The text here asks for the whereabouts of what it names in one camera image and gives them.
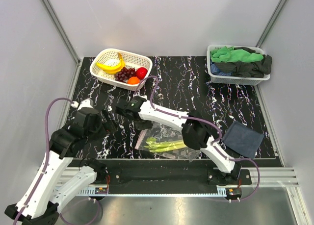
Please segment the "clear zip top bag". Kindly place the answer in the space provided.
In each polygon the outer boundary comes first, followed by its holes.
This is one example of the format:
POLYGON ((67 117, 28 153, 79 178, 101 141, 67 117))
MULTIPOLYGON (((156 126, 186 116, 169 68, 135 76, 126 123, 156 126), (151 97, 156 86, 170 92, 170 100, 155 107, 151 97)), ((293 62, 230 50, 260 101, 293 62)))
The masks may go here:
POLYGON ((199 150, 193 150, 184 144, 180 131, 156 122, 151 128, 140 132, 135 149, 167 159, 190 162, 201 155, 199 150))

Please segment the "fake orange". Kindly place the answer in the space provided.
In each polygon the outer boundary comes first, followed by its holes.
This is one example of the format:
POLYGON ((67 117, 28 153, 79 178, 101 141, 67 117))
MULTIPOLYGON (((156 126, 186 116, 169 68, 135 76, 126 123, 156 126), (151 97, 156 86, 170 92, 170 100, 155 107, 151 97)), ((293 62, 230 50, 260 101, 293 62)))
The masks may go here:
POLYGON ((136 76, 130 77, 127 81, 127 84, 136 85, 140 82, 140 79, 136 76))

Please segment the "fake purple grapes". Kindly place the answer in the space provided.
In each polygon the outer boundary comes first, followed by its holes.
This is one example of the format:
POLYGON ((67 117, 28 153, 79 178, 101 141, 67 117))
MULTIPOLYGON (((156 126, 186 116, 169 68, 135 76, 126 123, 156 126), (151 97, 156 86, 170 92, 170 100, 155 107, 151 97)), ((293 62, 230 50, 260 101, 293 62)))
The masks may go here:
POLYGON ((127 82, 131 77, 135 76, 135 68, 123 67, 121 71, 114 75, 115 80, 119 82, 127 82))

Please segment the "fake yellow banana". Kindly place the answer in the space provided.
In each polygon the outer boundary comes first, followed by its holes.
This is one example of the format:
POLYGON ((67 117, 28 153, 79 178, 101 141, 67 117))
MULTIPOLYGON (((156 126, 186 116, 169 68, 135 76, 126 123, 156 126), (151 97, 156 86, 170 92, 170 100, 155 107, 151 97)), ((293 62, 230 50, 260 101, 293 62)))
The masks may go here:
POLYGON ((101 58, 96 62, 96 66, 105 73, 114 75, 125 67, 125 62, 120 52, 117 52, 116 55, 109 53, 101 56, 101 58))

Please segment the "fake red apple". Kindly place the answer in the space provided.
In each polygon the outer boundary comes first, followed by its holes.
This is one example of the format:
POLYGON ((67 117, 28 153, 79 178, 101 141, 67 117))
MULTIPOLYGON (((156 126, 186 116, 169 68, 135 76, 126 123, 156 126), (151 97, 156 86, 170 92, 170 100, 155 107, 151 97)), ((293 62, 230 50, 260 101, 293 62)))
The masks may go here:
POLYGON ((148 70, 145 67, 140 67, 135 72, 136 77, 140 80, 143 80, 145 76, 147 75, 147 73, 148 73, 148 70))

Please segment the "fake green celery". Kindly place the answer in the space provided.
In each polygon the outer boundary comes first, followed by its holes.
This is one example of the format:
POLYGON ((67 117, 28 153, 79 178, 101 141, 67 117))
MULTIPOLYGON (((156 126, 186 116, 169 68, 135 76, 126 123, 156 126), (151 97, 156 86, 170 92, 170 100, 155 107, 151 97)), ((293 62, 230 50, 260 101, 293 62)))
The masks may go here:
POLYGON ((150 137, 147 139, 144 148, 149 152, 159 153, 183 149, 186 148, 186 145, 183 140, 158 142, 156 138, 150 137))

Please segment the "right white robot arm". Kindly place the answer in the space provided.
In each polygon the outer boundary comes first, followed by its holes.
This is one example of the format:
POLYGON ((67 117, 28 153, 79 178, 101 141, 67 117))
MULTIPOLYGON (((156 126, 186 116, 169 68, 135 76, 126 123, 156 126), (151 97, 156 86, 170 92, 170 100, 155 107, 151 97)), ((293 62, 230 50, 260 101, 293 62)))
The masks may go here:
POLYGON ((212 178, 216 178, 218 183, 234 184, 240 179, 241 165, 219 145, 221 130, 204 120, 196 110, 172 110, 135 96, 130 101, 118 102, 115 112, 140 125, 155 122, 180 131, 188 148, 199 150, 216 165, 220 173, 212 178))

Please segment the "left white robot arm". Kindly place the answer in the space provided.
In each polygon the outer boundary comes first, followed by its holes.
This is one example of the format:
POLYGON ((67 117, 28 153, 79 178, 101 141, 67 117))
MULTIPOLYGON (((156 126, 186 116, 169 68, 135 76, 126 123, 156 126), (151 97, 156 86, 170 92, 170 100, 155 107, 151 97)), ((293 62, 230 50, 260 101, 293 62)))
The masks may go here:
POLYGON ((95 109, 91 99, 81 103, 73 101, 71 106, 76 108, 75 116, 62 128, 49 135, 45 126, 46 153, 42 165, 25 195, 5 210, 13 224, 53 225, 81 190, 92 183, 110 182, 106 165, 90 158, 69 181, 56 189, 63 172, 79 151, 117 130, 110 113, 106 109, 95 109))

